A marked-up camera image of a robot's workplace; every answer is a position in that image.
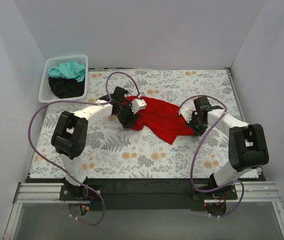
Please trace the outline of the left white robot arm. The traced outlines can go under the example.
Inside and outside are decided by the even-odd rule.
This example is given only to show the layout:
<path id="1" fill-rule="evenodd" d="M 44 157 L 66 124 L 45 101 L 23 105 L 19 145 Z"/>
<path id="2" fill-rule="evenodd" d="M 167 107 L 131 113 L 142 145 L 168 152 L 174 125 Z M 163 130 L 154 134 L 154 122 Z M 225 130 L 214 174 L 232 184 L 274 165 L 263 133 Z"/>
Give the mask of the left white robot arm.
<path id="1" fill-rule="evenodd" d="M 117 86 L 111 95 L 100 97 L 92 105 L 76 112 L 61 113 L 55 127 L 51 144 L 60 154 L 67 171 L 63 184 L 68 193 L 77 200 L 89 195 L 87 176 L 82 167 L 82 152 L 86 146 L 88 128 L 103 118 L 115 115 L 124 128 L 131 128 L 139 119 L 140 110 L 145 109 L 146 102 L 139 95 L 127 100 L 128 91 Z"/>

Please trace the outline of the red t shirt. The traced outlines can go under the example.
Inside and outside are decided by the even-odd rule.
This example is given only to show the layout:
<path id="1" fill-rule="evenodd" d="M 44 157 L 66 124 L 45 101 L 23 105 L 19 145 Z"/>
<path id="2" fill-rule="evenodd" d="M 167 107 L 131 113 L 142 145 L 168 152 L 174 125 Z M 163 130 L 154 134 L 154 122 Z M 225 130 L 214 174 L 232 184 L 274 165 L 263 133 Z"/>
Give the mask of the red t shirt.
<path id="1" fill-rule="evenodd" d="M 194 136 L 194 131 L 186 126 L 186 121 L 178 117 L 178 106 L 163 100 L 145 97 L 146 108 L 139 110 L 136 115 L 124 118 L 118 115 L 118 119 L 125 128 L 140 131 L 148 127 L 157 137 L 173 144 L 177 136 Z"/>

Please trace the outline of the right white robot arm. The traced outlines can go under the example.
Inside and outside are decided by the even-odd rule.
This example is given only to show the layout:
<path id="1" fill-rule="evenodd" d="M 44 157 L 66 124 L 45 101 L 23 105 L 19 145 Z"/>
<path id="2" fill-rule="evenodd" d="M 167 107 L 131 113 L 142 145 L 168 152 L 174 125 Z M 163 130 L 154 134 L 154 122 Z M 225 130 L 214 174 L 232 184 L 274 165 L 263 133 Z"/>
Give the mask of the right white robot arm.
<path id="1" fill-rule="evenodd" d="M 186 126 L 201 136 L 193 160 L 209 133 L 217 128 L 228 138 L 228 161 L 208 180 L 207 189 L 198 188 L 191 177 L 192 189 L 199 193 L 209 194 L 214 199 L 221 198 L 226 188 L 238 182 L 245 173 L 267 165 L 269 152 L 263 127 L 248 124 L 228 114 L 227 107 L 220 100 L 218 105 L 211 105 L 209 95 L 193 96 L 195 109 L 184 105 L 178 108 L 178 114 L 186 121 Z"/>

